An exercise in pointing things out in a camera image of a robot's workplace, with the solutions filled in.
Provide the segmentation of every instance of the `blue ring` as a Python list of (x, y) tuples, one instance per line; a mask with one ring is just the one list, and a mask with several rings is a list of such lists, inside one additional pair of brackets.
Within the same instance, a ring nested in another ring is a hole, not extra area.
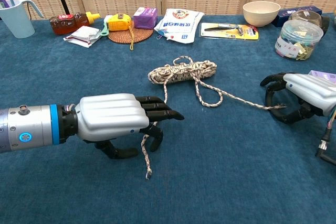
[(51, 130), (53, 144), (59, 144), (59, 127), (58, 127), (58, 114), (56, 104), (50, 105), (50, 116), (51, 116)]
[[(24, 137), (25, 135), (28, 135), (28, 139), (23, 139), (23, 137)], [(21, 142), (24, 142), (24, 143), (25, 143), (25, 142), (29, 142), (32, 138), (33, 138), (33, 137), (32, 137), (32, 135), (31, 135), (29, 132), (21, 133), (20, 136), (19, 136), (20, 141), (21, 141)]]

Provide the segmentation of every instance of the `white packet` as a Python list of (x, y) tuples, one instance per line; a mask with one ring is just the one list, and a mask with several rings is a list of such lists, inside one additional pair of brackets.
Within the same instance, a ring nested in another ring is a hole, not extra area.
[(188, 44), (195, 40), (197, 25), (204, 13), (185, 9), (167, 9), (163, 19), (154, 27), (160, 35), (180, 43)]
[(100, 39), (100, 37), (99, 29), (89, 26), (82, 26), (69, 36), (63, 38), (63, 40), (89, 48), (93, 43)]

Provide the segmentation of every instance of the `robotic hand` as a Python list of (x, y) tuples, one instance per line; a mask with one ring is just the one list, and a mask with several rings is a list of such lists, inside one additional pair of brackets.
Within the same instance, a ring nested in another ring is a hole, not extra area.
[(284, 115), (279, 110), (272, 109), (270, 113), (278, 120), (290, 124), (313, 115), (327, 116), (328, 123), (325, 134), (321, 139), (316, 156), (336, 165), (336, 160), (330, 158), (324, 152), (330, 142), (332, 123), (336, 115), (336, 84), (320, 77), (298, 73), (278, 73), (266, 77), (261, 83), (265, 86), (274, 82), (266, 90), (266, 106), (272, 106), (275, 91), (288, 89), (294, 93), (301, 105), (300, 109)]
[(75, 110), (73, 105), (21, 105), (0, 110), (0, 153), (62, 144), (77, 134), (109, 158), (128, 158), (136, 156), (137, 149), (114, 148), (111, 139), (141, 132), (154, 137), (151, 151), (155, 151), (163, 132), (151, 122), (184, 119), (157, 97), (108, 94), (84, 97)]

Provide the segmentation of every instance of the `coiled rope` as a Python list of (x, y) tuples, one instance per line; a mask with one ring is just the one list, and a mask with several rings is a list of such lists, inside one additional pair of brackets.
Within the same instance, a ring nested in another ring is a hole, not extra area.
[[(178, 60), (181, 59), (188, 59), (189, 63), (180, 62), (176, 63)], [(203, 106), (213, 108), (219, 106), (223, 102), (223, 95), (226, 95), (230, 98), (236, 99), (238, 101), (241, 101), (245, 104), (248, 104), (250, 106), (254, 106), (258, 109), (263, 110), (270, 110), (270, 109), (281, 109), (284, 108), (284, 105), (276, 105), (276, 106), (264, 106), (260, 105), (258, 103), (253, 103), (250, 101), (246, 101), (242, 98), (236, 97), (233, 94), (230, 94), (224, 90), (221, 90), (217, 87), (214, 87), (212, 85), (206, 84), (201, 79), (211, 77), (215, 74), (217, 69), (217, 65), (209, 60), (205, 61), (198, 61), (194, 62), (193, 59), (189, 56), (180, 56), (173, 60), (173, 65), (164, 65), (164, 67), (159, 67), (154, 70), (152, 70), (148, 74), (148, 79), (154, 83), (154, 84), (163, 84), (163, 90), (164, 90), (164, 103), (167, 103), (168, 99), (168, 92), (167, 92), (167, 84), (168, 83), (175, 83), (179, 81), (186, 81), (186, 80), (194, 80), (195, 81), (195, 88), (196, 88), (196, 96), (198, 97), (200, 103)], [(212, 89), (216, 91), (219, 95), (219, 101), (216, 103), (207, 103), (203, 101), (201, 94), (199, 93), (198, 84), (204, 86), (205, 88)], [(147, 166), (147, 173), (146, 173), (146, 179), (149, 179), (152, 175), (152, 170), (150, 166), (149, 157), (145, 148), (146, 140), (149, 136), (145, 135), (141, 142), (141, 148), (143, 155), (145, 156), (146, 166)]]

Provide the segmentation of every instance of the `yellow bottle cap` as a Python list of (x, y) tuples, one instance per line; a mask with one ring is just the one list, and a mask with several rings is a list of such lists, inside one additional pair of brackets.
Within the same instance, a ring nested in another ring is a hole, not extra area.
[(88, 17), (88, 20), (89, 20), (90, 25), (91, 25), (93, 22), (95, 22), (95, 21), (94, 21), (95, 19), (100, 18), (100, 14), (99, 14), (99, 13), (92, 14), (91, 12), (86, 12), (85, 14), (86, 14), (86, 16)]

